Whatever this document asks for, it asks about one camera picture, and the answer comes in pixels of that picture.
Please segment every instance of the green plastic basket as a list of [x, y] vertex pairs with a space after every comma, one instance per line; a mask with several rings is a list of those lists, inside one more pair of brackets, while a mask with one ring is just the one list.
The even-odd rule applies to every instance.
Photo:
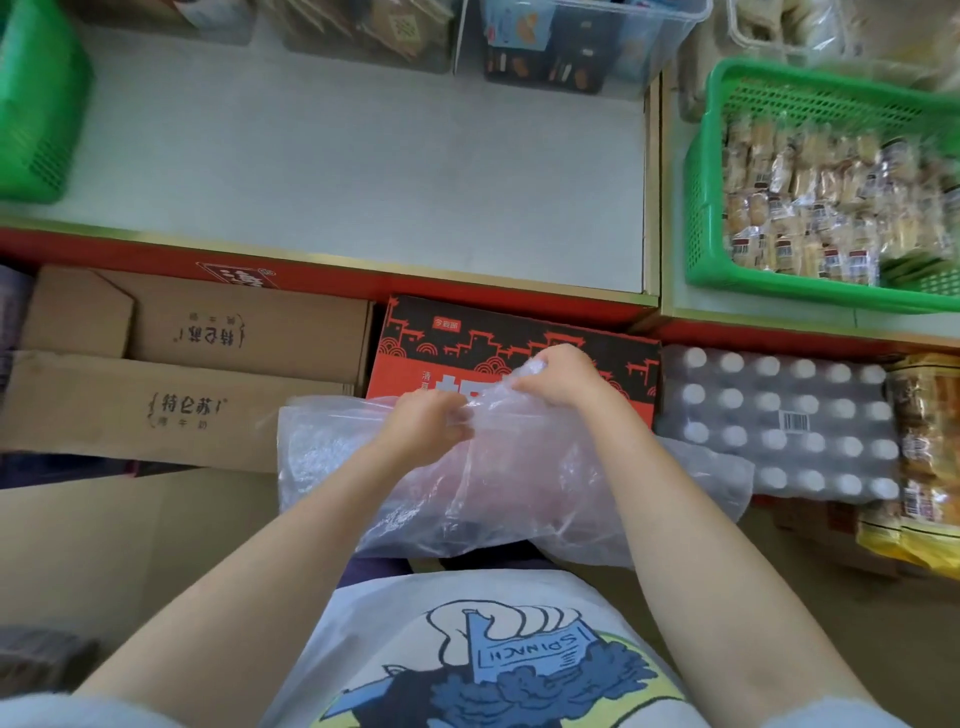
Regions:
[[93, 67], [56, 0], [0, 0], [0, 197], [63, 196]]
[[794, 122], [843, 122], [853, 128], [932, 135], [941, 151], [960, 152], [960, 101], [897, 86], [786, 65], [727, 59], [707, 83], [707, 113], [684, 163], [686, 280], [710, 288], [871, 308], [894, 313], [960, 311], [960, 271], [879, 288], [742, 268], [723, 246], [724, 119], [740, 110], [786, 111]]

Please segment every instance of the white bottle cap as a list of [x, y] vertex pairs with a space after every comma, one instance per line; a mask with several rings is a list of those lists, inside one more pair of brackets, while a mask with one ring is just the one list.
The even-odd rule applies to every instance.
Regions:
[[827, 367], [827, 381], [833, 384], [843, 384], [850, 381], [850, 367], [846, 364], [830, 364]]
[[874, 440], [870, 444], [870, 452], [880, 460], [896, 460], [900, 455], [900, 448], [893, 440]]
[[864, 384], [882, 384], [887, 373], [879, 364], [868, 364], [860, 370], [860, 381]]
[[742, 448], [747, 444], [747, 430], [740, 425], [724, 427], [720, 436], [731, 448]]
[[867, 419], [885, 423], [894, 419], [894, 411], [885, 401], [872, 401], [866, 406]]
[[800, 395], [793, 399], [793, 406], [805, 415], [815, 415], [820, 409], [820, 400], [813, 395]]
[[707, 398], [707, 390], [700, 384], [687, 384], [680, 390], [680, 399], [684, 404], [703, 404]]
[[863, 443], [855, 437], [838, 437], [836, 439], [836, 451], [846, 457], [859, 457], [863, 452]]
[[827, 487], [823, 475], [817, 471], [800, 471], [797, 473], [797, 484], [809, 494], [820, 493]]
[[757, 477], [764, 488], [772, 491], [781, 491], [786, 488], [786, 471], [782, 468], [760, 468]]
[[717, 397], [717, 403], [724, 409], [736, 409], [743, 404], [743, 392], [739, 389], [725, 389]]
[[894, 500], [900, 495], [900, 486], [889, 477], [875, 477], [870, 481], [870, 495], [880, 500]]
[[754, 371], [760, 376], [776, 376], [780, 373], [780, 360], [775, 356], [762, 356], [754, 362]]
[[727, 352], [720, 357], [720, 369], [729, 375], [735, 375], [743, 369], [743, 357], [736, 352]]
[[832, 485], [837, 494], [843, 497], [856, 497], [863, 493], [863, 481], [850, 473], [837, 475]]
[[797, 379], [810, 379], [817, 373], [817, 365], [809, 359], [797, 359], [790, 365], [790, 374]]
[[703, 423], [687, 423], [684, 425], [684, 439], [691, 443], [702, 445], [710, 437], [710, 431]]
[[784, 449], [786, 447], [786, 432], [781, 429], [765, 429], [760, 434], [760, 442], [765, 448]]
[[827, 410], [833, 417], [850, 420], [856, 414], [856, 405], [853, 400], [834, 400], [827, 406]]
[[827, 449], [827, 441], [819, 432], [807, 432], [801, 444], [807, 452], [823, 452]]
[[780, 409], [780, 395], [776, 392], [760, 392], [754, 397], [754, 406], [760, 412], [776, 412]]
[[684, 352], [684, 366], [687, 369], [700, 369], [707, 364], [707, 352], [700, 347], [690, 347]]

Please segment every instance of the purple pants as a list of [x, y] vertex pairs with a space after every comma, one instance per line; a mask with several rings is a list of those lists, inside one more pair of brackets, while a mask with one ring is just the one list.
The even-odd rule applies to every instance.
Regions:
[[[446, 571], [466, 571], [480, 569], [559, 569], [556, 564], [541, 554], [529, 541], [515, 544], [478, 548], [463, 556], [441, 559]], [[403, 576], [413, 573], [406, 559], [363, 558], [354, 556], [347, 563], [344, 575], [340, 577], [337, 589], [360, 584], [387, 576]]]

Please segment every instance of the cartoon graphic on shirt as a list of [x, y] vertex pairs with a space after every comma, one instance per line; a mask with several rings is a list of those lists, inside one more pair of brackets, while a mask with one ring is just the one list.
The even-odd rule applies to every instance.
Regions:
[[313, 728], [613, 728], [684, 700], [637, 645], [576, 610], [453, 601], [398, 638], [407, 664], [365, 670]]

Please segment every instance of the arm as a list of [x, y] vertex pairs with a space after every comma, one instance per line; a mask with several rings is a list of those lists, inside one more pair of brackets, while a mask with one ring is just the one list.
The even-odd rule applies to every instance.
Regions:
[[586, 422], [643, 593], [707, 719], [746, 728], [826, 696], [873, 702], [770, 563], [589, 358], [569, 345], [541, 356], [546, 369], [515, 387]]
[[471, 436], [462, 395], [400, 398], [372, 443], [134, 634], [77, 690], [191, 728], [254, 726], [300, 656], [380, 504]]

